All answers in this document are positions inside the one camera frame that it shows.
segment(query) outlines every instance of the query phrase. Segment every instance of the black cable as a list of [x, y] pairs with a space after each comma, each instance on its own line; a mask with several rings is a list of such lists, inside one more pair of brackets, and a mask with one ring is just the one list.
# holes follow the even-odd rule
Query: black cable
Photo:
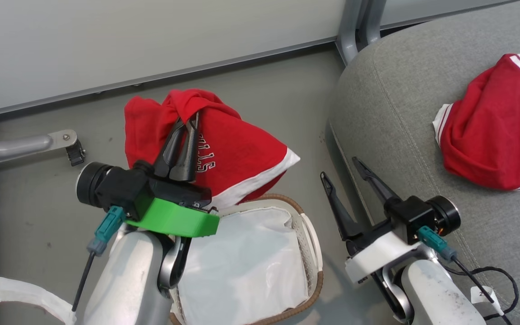
[[[465, 273], [456, 271], [455, 269], [447, 267], [446, 265], [443, 265], [442, 267], [444, 267], [444, 269], [447, 272], [449, 272], [449, 273], [466, 276]], [[515, 279], [507, 271], [503, 270], [502, 268], [498, 268], [498, 267], [475, 268], [473, 271], [471, 271], [471, 274], [475, 275], [475, 274], [483, 273], [483, 272], [486, 272], [486, 271], [500, 272], [500, 273], [504, 274], [505, 276], [507, 276], [507, 279], [509, 279], [509, 281], [511, 281], [511, 284], [513, 286], [513, 292], [514, 292], [515, 298], [513, 299], [511, 305], [507, 309], [503, 310], [504, 313], [511, 312], [516, 307], [517, 303], [519, 302], [519, 288], [516, 285]], [[493, 318], [497, 318], [497, 317], [499, 317], [499, 314], [493, 314], [493, 315], [485, 316], [484, 319], [485, 320], [489, 320], [489, 319], [493, 319]]]
[[74, 299], [74, 306], [72, 306], [72, 312], [75, 312], [78, 308], [79, 300], [81, 298], [81, 292], [83, 292], [83, 287], [85, 286], [85, 280], [87, 280], [87, 275], [89, 274], [89, 269], [91, 269], [91, 263], [93, 262], [93, 258], [95, 257], [95, 252], [91, 252], [87, 259], [87, 263], [85, 264], [85, 268], [83, 269], [83, 274], [81, 275], [80, 285], [78, 286], [78, 292], [76, 292], [76, 298]]
[[[489, 302], [491, 304], [493, 304], [495, 301], [493, 300], [493, 298], [491, 298], [491, 295], [489, 295], [489, 293], [485, 290], [485, 288], [483, 288], [482, 284], [477, 280], [477, 278], [474, 277], [473, 275], [473, 272], [475, 272], [475, 270], [473, 271], [469, 271], [465, 265], [463, 263], [461, 263], [461, 261], [459, 261], [456, 256], [453, 256], [452, 258], [452, 261], [456, 263], [456, 265], [458, 265], [458, 267], [460, 267], [461, 270], [463, 270], [464, 274], [460, 274], [460, 272], [458, 271], [454, 271], [453, 269], [450, 269], [450, 268], [446, 268], [446, 269], [450, 269], [451, 271], [453, 271], [452, 273], [453, 274], [456, 274], [456, 275], [466, 275], [468, 276], [473, 282], [474, 284], [477, 285], [477, 287], [479, 288], [479, 290], [481, 290], [481, 292], [483, 293], [483, 295], [485, 296], [485, 298], [487, 298], [487, 300], [489, 300]], [[516, 306], [516, 301], [518, 301], [518, 290], [516, 289], [516, 282], [514, 282], [514, 279], [512, 279], [512, 276], [508, 275], [508, 273], [506, 271], [502, 271], [501, 273], [507, 275], [507, 277], [510, 278], [511, 282], [513, 282], [513, 289], [515, 290], [515, 300], [513, 301], [513, 304], [511, 305], [512, 308], [515, 308], [513, 305]], [[499, 315], [499, 314], [495, 314], [495, 315], [489, 315], [489, 316], [486, 316], [486, 317], [483, 317], [486, 320], [489, 320], [491, 318], [494, 318], [494, 317], [501, 317], [505, 323], [511, 325], [511, 321], [507, 318], [506, 315]]]

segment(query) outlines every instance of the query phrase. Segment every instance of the white label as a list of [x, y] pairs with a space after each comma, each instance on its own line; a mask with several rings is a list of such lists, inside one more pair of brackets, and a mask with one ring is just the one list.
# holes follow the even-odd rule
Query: white label
[[[503, 316], [503, 309], [499, 305], [499, 300], [497, 299], [497, 295], [495, 294], [495, 290], [491, 287], [483, 286], [483, 289], [493, 298], [493, 307], [499, 313], [499, 315]], [[489, 302], [489, 299], [485, 296], [485, 294], [479, 290], [478, 287], [471, 288], [471, 304], [478, 304], [479, 302]]]

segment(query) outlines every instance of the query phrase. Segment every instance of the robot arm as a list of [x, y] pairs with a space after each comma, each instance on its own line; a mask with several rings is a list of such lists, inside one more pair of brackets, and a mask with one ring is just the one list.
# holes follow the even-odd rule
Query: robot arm
[[167, 323], [173, 301], [169, 289], [158, 285], [158, 278], [163, 276], [163, 256], [173, 250], [174, 242], [148, 231], [134, 231], [114, 245], [85, 307], [83, 324]]
[[[361, 230], [336, 197], [330, 179], [325, 173], [320, 175], [350, 255], [346, 261], [350, 279], [361, 283], [370, 276], [401, 323], [485, 324], [439, 264], [435, 251], [419, 238], [423, 230], [446, 235], [460, 227], [454, 204], [440, 196], [427, 201], [412, 196], [403, 201], [356, 157], [353, 163], [381, 200], [386, 220], [368, 232]], [[403, 263], [410, 264], [398, 269]]]

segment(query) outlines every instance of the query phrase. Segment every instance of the white cloth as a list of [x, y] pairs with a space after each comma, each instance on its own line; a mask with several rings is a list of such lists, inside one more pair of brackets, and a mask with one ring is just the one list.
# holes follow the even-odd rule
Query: white cloth
[[65, 325], [76, 323], [72, 305], [35, 284], [0, 277], [0, 302], [18, 301], [40, 306]]
[[192, 239], [178, 293], [186, 325], [243, 325], [309, 298], [291, 215], [262, 208], [225, 216]]

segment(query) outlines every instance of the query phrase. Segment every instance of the gray fabric seat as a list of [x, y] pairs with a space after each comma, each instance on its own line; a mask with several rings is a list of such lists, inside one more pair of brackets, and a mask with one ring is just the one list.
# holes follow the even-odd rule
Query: gray fabric seat
[[[518, 51], [520, 2], [394, 33], [346, 68], [332, 98], [330, 125], [343, 155], [358, 156], [401, 197], [443, 195], [456, 203], [462, 226], [447, 239], [461, 261], [470, 268], [504, 268], [520, 290], [520, 192], [485, 189], [446, 172], [431, 125], [442, 104], [462, 98], [472, 79]], [[369, 217], [383, 220], [368, 184], [356, 179], [356, 185]], [[453, 277], [467, 294], [470, 280]], [[477, 278], [497, 291], [503, 309], [511, 304], [512, 286], [503, 275]], [[508, 316], [520, 324], [520, 301]]]

